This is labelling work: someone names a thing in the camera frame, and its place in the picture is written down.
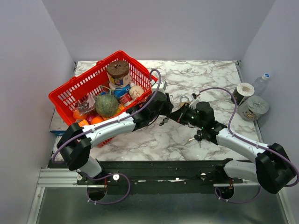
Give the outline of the large brass padlock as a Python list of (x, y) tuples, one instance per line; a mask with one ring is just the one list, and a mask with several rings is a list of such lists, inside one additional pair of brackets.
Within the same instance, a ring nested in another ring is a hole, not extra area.
[(188, 96), (181, 96), (179, 99), (179, 106), (182, 107), (184, 104), (190, 104), (190, 99)]

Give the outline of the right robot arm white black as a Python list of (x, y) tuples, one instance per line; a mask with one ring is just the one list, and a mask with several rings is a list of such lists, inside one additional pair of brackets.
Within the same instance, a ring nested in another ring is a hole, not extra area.
[(167, 117), (182, 125), (199, 128), (201, 139), (229, 148), (248, 159), (247, 162), (229, 160), (216, 169), (215, 178), (221, 183), (239, 178), (257, 182), (264, 190), (276, 194), (296, 175), (279, 144), (267, 145), (231, 133), (226, 125), (215, 120), (214, 110), (208, 102), (198, 102), (195, 106), (185, 103)]

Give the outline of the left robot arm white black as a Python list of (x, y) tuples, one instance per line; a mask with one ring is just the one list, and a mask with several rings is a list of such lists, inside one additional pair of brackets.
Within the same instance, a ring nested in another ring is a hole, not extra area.
[(103, 181), (100, 163), (90, 156), (91, 148), (119, 134), (130, 133), (147, 127), (160, 115), (171, 113), (173, 105), (168, 93), (153, 93), (142, 107), (133, 106), (107, 121), (80, 127), (71, 124), (57, 144), (57, 151), (70, 171), (81, 170), (93, 184)]

